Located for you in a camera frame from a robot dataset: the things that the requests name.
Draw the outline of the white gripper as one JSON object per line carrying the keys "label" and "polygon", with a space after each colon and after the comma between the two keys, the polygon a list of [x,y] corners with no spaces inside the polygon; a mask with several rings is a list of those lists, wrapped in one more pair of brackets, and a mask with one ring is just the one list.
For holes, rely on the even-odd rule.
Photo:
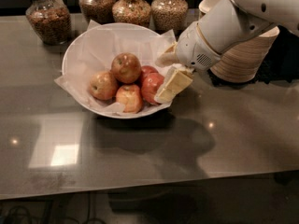
{"label": "white gripper", "polygon": [[194,21],[155,61],[159,67],[172,65],[157,90],[154,100],[159,104],[171,102],[179,93],[188,88],[193,81],[193,68],[205,71],[221,60],[205,41],[197,21]]}

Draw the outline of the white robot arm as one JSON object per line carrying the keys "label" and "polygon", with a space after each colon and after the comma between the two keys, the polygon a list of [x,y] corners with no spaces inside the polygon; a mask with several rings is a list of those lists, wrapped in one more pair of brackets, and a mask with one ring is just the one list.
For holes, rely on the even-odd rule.
{"label": "white robot arm", "polygon": [[180,63],[187,73],[205,71],[230,48],[277,25],[299,35],[299,0],[220,0],[182,32],[156,64]]}

